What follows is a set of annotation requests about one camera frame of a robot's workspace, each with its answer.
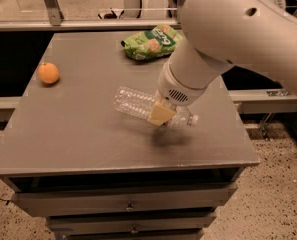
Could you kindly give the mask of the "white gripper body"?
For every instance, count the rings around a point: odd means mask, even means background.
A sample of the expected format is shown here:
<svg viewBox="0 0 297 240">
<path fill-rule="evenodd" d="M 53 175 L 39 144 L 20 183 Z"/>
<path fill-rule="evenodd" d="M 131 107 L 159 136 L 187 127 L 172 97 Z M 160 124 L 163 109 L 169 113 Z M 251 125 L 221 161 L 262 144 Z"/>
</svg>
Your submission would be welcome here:
<svg viewBox="0 0 297 240">
<path fill-rule="evenodd" d="M 206 91 L 206 88 L 194 89 L 185 86 L 175 78 L 169 63 L 166 63 L 158 77 L 157 90 L 163 99 L 173 105 L 189 106 Z"/>
</svg>

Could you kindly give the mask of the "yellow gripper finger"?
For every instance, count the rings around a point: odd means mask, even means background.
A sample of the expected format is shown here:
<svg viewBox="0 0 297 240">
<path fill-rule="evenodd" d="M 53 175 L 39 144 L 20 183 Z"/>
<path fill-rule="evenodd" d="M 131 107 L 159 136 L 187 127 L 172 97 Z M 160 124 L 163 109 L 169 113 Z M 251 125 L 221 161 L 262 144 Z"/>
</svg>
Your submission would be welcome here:
<svg viewBox="0 0 297 240">
<path fill-rule="evenodd" d="M 176 106 L 168 100 L 158 98 L 150 111 L 148 121 L 154 125 L 161 126 L 176 115 Z"/>
</svg>

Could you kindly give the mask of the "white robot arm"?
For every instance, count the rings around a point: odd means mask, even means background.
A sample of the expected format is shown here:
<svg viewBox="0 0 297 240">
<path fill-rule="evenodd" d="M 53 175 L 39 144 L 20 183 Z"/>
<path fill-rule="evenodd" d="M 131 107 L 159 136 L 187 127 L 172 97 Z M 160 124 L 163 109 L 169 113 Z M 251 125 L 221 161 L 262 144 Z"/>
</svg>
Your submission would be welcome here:
<svg viewBox="0 0 297 240">
<path fill-rule="evenodd" d="M 164 65 L 148 121 L 162 125 L 239 66 L 297 95 L 297 18 L 269 0 L 185 0 L 184 38 Z"/>
</svg>

